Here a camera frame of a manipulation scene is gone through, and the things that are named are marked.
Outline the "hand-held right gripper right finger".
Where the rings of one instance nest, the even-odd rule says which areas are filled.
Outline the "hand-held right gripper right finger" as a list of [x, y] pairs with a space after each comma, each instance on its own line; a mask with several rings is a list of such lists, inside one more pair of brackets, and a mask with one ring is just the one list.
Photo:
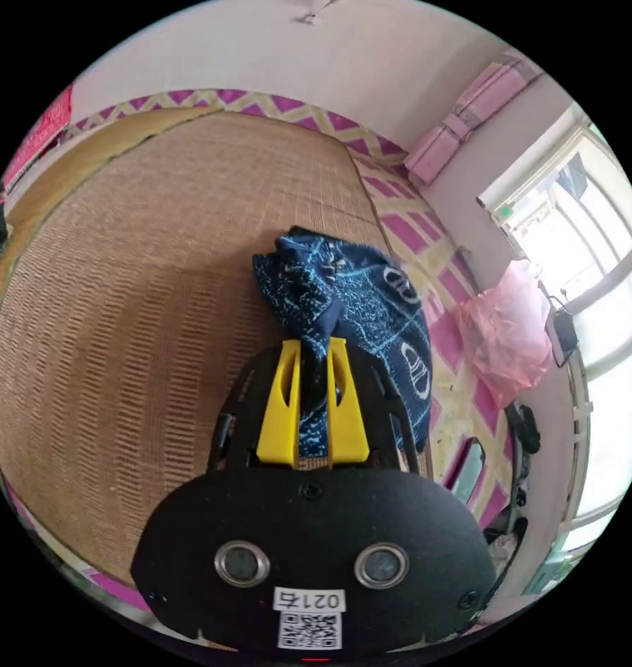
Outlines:
[[327, 351], [327, 459], [365, 463], [370, 454], [346, 341], [332, 337]]

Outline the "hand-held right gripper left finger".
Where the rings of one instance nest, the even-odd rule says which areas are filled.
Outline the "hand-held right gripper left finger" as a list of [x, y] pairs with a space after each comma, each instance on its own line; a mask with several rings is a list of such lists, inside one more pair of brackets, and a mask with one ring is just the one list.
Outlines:
[[261, 463], [298, 462], [300, 371], [300, 341], [285, 340], [270, 385], [256, 448]]

